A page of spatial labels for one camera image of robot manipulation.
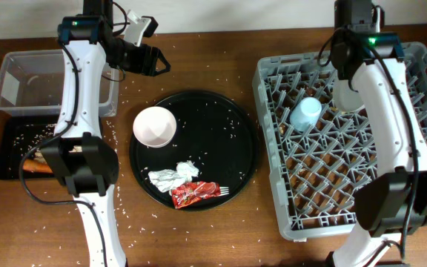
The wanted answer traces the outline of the pink bowl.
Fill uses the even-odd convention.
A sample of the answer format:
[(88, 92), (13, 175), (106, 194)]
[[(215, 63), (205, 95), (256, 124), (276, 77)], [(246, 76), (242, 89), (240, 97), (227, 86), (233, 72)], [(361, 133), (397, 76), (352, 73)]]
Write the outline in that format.
[(166, 146), (177, 129), (175, 116), (166, 108), (153, 106), (145, 108), (133, 121), (133, 135), (150, 148)]

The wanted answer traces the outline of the oats and nuts food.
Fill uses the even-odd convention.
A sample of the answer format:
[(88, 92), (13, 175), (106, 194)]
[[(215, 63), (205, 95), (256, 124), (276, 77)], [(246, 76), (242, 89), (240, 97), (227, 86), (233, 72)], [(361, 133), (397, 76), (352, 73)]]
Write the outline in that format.
[[(71, 150), (70, 153), (81, 153), (82, 152), (82, 147), (81, 145), (75, 145)], [(36, 150), (36, 152), (34, 153), (34, 157), (33, 160), (46, 165), (47, 161), (45, 160), (45, 158), (43, 157), (41, 151), (39, 149)]]

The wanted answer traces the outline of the orange carrot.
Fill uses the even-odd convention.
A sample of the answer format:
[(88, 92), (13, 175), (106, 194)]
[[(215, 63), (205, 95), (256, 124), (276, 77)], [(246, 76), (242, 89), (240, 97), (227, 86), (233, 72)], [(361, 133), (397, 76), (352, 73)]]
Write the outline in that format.
[(52, 174), (51, 168), (44, 163), (37, 162), (33, 159), (26, 159), (23, 163), (23, 170), (33, 173)]

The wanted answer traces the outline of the light blue plastic cup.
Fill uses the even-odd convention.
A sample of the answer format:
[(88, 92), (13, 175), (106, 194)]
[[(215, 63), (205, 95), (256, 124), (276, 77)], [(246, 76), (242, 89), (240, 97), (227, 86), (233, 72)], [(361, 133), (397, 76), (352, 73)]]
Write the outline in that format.
[(321, 112), (322, 105), (320, 101), (314, 97), (306, 97), (292, 110), (290, 123), (296, 131), (304, 132), (311, 126), (316, 125)]

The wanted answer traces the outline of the grey plate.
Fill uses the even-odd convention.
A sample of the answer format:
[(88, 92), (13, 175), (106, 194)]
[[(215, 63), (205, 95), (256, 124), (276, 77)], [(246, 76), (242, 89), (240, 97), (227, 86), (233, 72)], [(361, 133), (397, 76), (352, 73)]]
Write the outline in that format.
[(334, 106), (342, 112), (353, 113), (365, 107), (360, 95), (350, 89), (347, 80), (334, 80), (332, 97)]

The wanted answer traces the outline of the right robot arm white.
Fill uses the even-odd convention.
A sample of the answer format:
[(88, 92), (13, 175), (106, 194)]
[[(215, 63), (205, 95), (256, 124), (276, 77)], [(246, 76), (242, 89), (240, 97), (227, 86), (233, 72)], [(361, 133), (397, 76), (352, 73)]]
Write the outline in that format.
[(374, 137), (377, 177), (354, 193), (357, 218), (329, 266), (374, 266), (390, 249), (427, 225), (427, 144), (406, 84), (396, 33), (381, 31), (371, 1), (336, 1), (328, 63), (337, 70), (334, 97), (357, 93)]

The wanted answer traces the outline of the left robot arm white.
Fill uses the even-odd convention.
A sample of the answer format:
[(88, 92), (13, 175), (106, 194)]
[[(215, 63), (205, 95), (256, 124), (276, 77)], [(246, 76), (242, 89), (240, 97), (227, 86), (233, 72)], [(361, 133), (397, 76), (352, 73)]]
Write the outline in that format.
[(99, 94), (105, 65), (127, 73), (158, 76), (171, 69), (157, 47), (142, 44), (158, 23), (152, 16), (124, 11), (122, 29), (112, 0), (84, 1), (82, 13), (66, 16), (57, 28), (64, 57), (62, 106), (51, 138), (31, 148), (25, 163), (40, 151), (53, 175), (67, 188), (68, 204), (82, 217), (91, 266), (126, 266), (114, 208), (119, 178), (117, 152), (102, 138)]

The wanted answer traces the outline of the grey dishwasher rack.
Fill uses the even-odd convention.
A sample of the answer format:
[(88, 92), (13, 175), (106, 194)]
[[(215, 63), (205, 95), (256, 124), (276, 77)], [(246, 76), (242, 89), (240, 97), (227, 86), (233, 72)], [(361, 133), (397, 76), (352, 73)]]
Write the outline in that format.
[[(427, 144), (427, 48), (403, 45), (406, 84)], [(334, 106), (337, 71), (325, 54), (260, 59), (252, 81), (270, 166), (269, 181), (280, 234), (287, 240), (347, 234), (354, 227), (354, 193), (377, 177), (374, 137), (365, 108)], [(306, 97), (318, 99), (315, 126), (296, 131), (290, 115)]]

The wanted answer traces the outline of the round black tray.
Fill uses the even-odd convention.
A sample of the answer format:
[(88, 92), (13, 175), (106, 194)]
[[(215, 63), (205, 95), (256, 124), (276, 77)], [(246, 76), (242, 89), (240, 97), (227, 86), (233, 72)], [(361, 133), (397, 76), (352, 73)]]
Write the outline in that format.
[(141, 188), (157, 202), (172, 208), (173, 200), (148, 178), (151, 171), (173, 170), (190, 160), (199, 169), (196, 180), (216, 182), (229, 193), (201, 200), (186, 211), (204, 211), (233, 199), (253, 176), (259, 157), (254, 123), (233, 100), (209, 91), (175, 93), (157, 102), (176, 118), (176, 133), (168, 145), (149, 148), (131, 138), (130, 165)]

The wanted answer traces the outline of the clear plastic bin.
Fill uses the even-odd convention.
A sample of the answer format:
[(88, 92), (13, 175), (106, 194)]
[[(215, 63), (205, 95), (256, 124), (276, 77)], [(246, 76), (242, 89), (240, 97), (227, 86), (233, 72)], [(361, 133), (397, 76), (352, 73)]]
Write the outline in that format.
[[(84, 67), (98, 64), (99, 116), (115, 116), (118, 106), (119, 71), (111, 68), (103, 54), (94, 48), (67, 50), (76, 61), (80, 77), (87, 76)], [(5, 55), (0, 68), (0, 111), (11, 116), (45, 116), (61, 113), (64, 72), (72, 64), (62, 50), (31, 50)]]

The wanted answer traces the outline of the crumpled white tissue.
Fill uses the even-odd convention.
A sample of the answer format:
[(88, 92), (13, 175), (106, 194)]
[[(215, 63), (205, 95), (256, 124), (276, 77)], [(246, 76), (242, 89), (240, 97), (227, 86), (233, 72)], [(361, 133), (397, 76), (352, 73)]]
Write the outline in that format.
[(175, 170), (150, 171), (148, 178), (161, 193), (166, 193), (187, 182), (192, 182), (198, 175), (199, 169), (191, 161), (187, 161), (179, 162)]

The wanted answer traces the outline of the red snack wrapper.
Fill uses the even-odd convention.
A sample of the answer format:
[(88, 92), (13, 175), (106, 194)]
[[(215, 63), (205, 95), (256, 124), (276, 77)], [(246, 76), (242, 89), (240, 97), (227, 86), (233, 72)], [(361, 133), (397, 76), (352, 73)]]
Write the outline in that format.
[(218, 197), (220, 194), (220, 186), (215, 182), (187, 182), (171, 191), (173, 205), (176, 209), (211, 197)]

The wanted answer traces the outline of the black rectangular tray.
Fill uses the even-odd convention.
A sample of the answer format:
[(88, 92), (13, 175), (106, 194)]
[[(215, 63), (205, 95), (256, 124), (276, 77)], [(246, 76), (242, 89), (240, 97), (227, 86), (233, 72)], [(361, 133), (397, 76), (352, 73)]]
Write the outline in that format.
[(23, 156), (53, 136), (58, 115), (14, 116), (7, 120), (0, 146), (0, 180), (19, 180)]

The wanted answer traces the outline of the white plastic fork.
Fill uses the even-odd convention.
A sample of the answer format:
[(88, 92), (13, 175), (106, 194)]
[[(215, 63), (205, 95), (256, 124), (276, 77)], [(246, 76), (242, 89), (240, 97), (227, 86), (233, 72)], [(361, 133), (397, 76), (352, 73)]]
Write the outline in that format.
[(228, 187), (220, 187), (219, 189), (220, 189), (220, 195), (221, 196), (229, 194), (229, 188)]

